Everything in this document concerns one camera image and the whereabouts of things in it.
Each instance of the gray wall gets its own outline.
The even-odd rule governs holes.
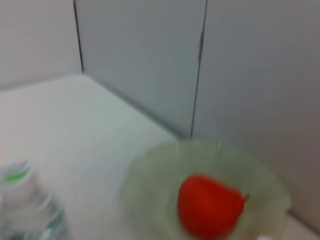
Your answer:
[[[194,136],[263,159],[320,231],[320,1],[209,0]]]
[[[84,71],[189,135],[204,0],[77,0]]]
[[[75,73],[73,0],[0,0],[0,87]]]

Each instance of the white countertop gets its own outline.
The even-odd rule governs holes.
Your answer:
[[[85,75],[0,93],[0,165],[30,159],[75,240],[136,240],[117,205],[129,163],[175,137]],[[285,240],[320,240],[291,217]]]

